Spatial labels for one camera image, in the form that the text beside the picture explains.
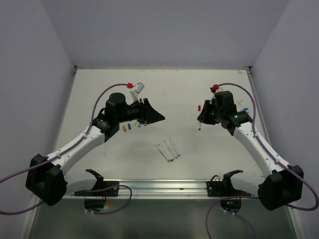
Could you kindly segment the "yellow marker pen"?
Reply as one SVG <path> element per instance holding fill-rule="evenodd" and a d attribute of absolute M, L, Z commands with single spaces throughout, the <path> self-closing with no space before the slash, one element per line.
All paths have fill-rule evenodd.
<path fill-rule="evenodd" d="M 169 147 L 169 145 L 164 141 L 164 146 L 167 149 L 167 151 L 172 155 L 172 161 L 175 159 L 175 154 L 173 153 L 172 149 Z"/>

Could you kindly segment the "orange marker pen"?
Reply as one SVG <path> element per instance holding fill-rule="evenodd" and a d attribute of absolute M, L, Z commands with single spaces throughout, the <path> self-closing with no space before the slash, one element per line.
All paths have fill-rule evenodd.
<path fill-rule="evenodd" d="M 166 153 L 165 149 L 162 147 L 161 144 L 156 145 L 158 151 L 162 154 L 162 156 L 166 159 L 167 162 L 171 162 L 171 158 L 169 155 Z"/>

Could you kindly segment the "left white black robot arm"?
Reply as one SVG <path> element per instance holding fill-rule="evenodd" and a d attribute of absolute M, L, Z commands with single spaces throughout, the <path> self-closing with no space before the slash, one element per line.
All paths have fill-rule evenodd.
<path fill-rule="evenodd" d="M 47 156 L 37 154 L 31 159 L 25 186 L 45 204 L 53 206 L 67 192 L 68 171 L 87 153 L 115 135 L 121 123 L 136 120 L 152 124 L 164 119 L 147 98 L 129 105 L 124 94 L 112 93 L 84 132 L 59 150 Z"/>

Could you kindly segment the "light blue capped marker pen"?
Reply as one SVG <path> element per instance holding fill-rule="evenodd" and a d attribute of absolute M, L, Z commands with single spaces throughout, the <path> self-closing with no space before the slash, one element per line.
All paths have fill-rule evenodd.
<path fill-rule="evenodd" d="M 173 148 L 172 148 L 170 145 L 169 145 L 169 147 L 172 149 L 173 153 L 175 154 L 175 158 L 177 159 L 178 157 L 177 157 L 175 151 L 173 150 Z"/>

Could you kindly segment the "pink capped marker pen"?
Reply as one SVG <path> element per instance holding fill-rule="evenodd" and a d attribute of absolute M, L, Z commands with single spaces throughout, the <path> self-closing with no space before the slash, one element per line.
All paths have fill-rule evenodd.
<path fill-rule="evenodd" d="M 172 140 L 171 137 L 169 138 L 169 140 L 170 140 L 170 143 L 171 143 L 171 145 L 172 145 L 172 148 L 173 148 L 173 150 L 175 151 L 177 157 L 180 157 L 180 152 L 178 151 L 178 149 L 177 149 L 177 147 L 176 147 L 174 141 Z"/>

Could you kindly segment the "red capped marker pen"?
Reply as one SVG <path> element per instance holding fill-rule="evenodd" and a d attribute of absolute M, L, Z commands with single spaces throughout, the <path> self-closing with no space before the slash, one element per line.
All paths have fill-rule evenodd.
<path fill-rule="evenodd" d="M 198 106 L 198 113 L 200 114 L 201 113 L 201 105 Z M 198 127 L 197 129 L 200 131 L 201 130 L 201 122 L 199 119 L 197 119 L 197 122 L 198 122 Z"/>

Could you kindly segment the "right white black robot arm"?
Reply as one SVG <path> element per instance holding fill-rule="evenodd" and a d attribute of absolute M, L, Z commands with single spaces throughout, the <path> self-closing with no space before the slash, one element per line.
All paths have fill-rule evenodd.
<path fill-rule="evenodd" d="M 203 124 L 220 124 L 249 152 L 265 177 L 258 185 L 257 195 L 267 210 L 272 211 L 301 198 L 302 181 L 279 163 L 301 178 L 304 177 L 303 170 L 298 165 L 291 166 L 279 156 L 274 160 L 270 157 L 276 156 L 276 152 L 262 136 L 253 132 L 252 118 L 245 111 L 237 111 L 230 91 L 213 93 L 212 99 L 205 101 L 197 120 Z"/>

